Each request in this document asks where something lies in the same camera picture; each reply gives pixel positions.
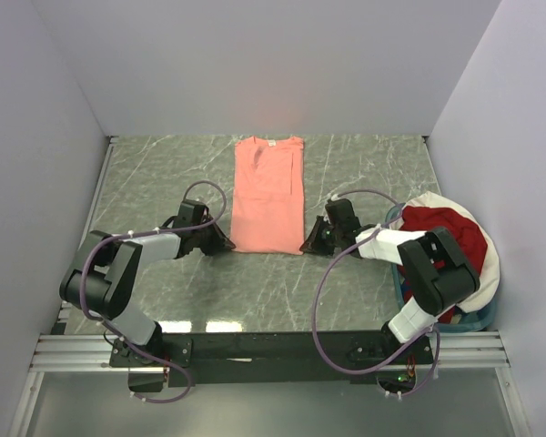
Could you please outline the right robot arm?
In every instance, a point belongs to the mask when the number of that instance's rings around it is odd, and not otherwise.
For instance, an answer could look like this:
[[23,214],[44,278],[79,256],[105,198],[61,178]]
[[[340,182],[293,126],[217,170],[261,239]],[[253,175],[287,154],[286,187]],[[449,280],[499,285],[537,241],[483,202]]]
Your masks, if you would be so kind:
[[386,261],[404,270],[412,297],[382,329],[381,352],[401,363],[413,352],[412,338],[480,287],[480,276],[445,227],[393,230],[386,224],[361,225],[350,200],[330,200],[300,250],[331,256],[336,249],[358,259]]

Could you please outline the salmon pink t shirt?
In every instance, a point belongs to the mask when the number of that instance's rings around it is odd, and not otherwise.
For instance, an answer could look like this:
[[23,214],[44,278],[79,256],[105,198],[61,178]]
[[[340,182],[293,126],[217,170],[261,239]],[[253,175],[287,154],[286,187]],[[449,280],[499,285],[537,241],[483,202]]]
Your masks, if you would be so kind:
[[300,255],[304,140],[248,137],[235,146],[230,238],[240,253]]

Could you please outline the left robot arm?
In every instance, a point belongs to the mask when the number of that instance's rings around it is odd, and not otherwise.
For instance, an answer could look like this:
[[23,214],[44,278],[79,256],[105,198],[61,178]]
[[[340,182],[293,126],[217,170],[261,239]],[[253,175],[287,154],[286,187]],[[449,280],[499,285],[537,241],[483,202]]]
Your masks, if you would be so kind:
[[131,301],[137,273],[163,260],[181,259],[194,249],[215,256],[235,244],[204,203],[185,199],[178,213],[143,237],[121,239],[91,231],[79,247],[59,286],[59,296],[100,318],[132,343],[131,354],[151,366],[169,356],[158,322]]

